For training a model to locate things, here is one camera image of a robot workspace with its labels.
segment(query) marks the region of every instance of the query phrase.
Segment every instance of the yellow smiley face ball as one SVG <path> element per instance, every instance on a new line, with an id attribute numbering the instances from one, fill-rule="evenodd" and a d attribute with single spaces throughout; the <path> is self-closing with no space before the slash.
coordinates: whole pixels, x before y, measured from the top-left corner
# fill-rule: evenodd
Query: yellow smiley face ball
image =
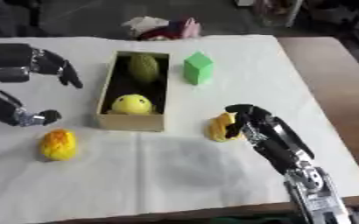
<path id="1" fill-rule="evenodd" d="M 118 97 L 111 109 L 119 114 L 149 115 L 152 112 L 152 104 L 140 94 L 126 94 Z"/>
<path id="2" fill-rule="evenodd" d="M 40 151 L 51 160 L 69 160 L 76 155 L 76 137 L 66 129 L 53 130 L 41 140 Z"/>

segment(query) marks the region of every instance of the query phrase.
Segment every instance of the white tablecloth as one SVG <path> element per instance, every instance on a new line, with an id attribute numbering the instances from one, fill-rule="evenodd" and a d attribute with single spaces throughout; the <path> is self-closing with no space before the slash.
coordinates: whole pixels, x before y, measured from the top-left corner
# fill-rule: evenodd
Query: white tablecloth
<path id="1" fill-rule="evenodd" d="M 0 84 L 31 111 L 57 109 L 49 127 L 0 123 L 0 223 L 57 221 L 231 207 L 289 198 L 282 177 L 244 140 L 215 143 L 202 129 L 224 107 L 252 103 L 289 123 L 315 152 L 341 196 L 359 195 L 359 167 L 309 93 L 277 40 L 225 36 L 167 42 L 100 38 L 11 38 L 69 59 L 85 87 L 63 87 L 53 77 Z M 166 131 L 141 133 L 96 128 L 93 114 L 107 65 L 116 51 L 170 53 Z M 202 51 L 213 78 L 187 84 L 186 57 Z M 37 159 L 49 130 L 73 130 L 80 153 L 68 162 Z"/>

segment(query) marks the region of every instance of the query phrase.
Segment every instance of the fabric pile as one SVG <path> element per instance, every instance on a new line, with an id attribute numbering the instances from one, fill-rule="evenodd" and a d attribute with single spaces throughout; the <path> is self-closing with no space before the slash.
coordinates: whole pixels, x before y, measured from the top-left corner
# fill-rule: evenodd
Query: fabric pile
<path id="1" fill-rule="evenodd" d="M 122 26 L 130 27 L 130 36 L 137 40 L 169 40 L 198 38 L 201 25 L 194 18 L 169 21 L 157 17 L 134 17 Z"/>

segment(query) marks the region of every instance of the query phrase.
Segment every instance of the robotic hand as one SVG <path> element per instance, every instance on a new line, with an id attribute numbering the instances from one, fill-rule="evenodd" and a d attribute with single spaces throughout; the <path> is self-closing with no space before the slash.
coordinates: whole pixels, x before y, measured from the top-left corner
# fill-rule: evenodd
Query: robotic hand
<path id="1" fill-rule="evenodd" d="M 285 187 L 306 223 L 354 223 L 329 175 L 316 165 L 314 154 L 283 120 L 253 105 L 233 105 L 226 110 L 236 113 L 226 137 L 242 131 L 254 149 L 285 176 Z"/>
<path id="2" fill-rule="evenodd" d="M 69 61 L 59 55 L 26 44 L 0 44 L 0 82 L 26 82 L 32 74 L 50 74 L 65 86 L 83 86 Z M 0 122 L 12 126 L 47 125 L 60 118 L 60 113 L 52 109 L 29 113 L 21 101 L 0 90 Z"/>

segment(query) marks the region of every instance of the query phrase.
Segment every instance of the cloth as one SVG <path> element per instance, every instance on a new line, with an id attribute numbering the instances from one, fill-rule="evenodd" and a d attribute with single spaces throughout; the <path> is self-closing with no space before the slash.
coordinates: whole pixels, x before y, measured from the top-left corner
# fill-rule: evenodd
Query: cloth
<path id="1" fill-rule="evenodd" d="M 359 195 L 359 167 L 315 99 L 270 36 L 221 36 L 163 42 L 99 38 L 10 38 L 58 53 L 84 82 L 32 77 L 0 84 L 30 111 L 57 109 L 49 127 L 0 123 L 0 223 L 34 223 L 286 202 L 283 177 L 245 140 L 216 143 L 203 136 L 224 107 L 251 103 L 284 119 L 313 150 L 341 196 Z M 109 62 L 117 51 L 170 53 L 165 131 L 107 131 L 93 116 Z M 184 59 L 203 52 L 213 77 L 185 82 Z M 44 163 L 37 143 L 49 130 L 78 137 L 79 154 Z"/>
<path id="2" fill-rule="evenodd" d="M 123 23 L 130 27 L 130 35 L 137 40 L 168 40 L 198 38 L 201 25 L 194 18 L 168 21 L 156 17 L 135 17 Z"/>

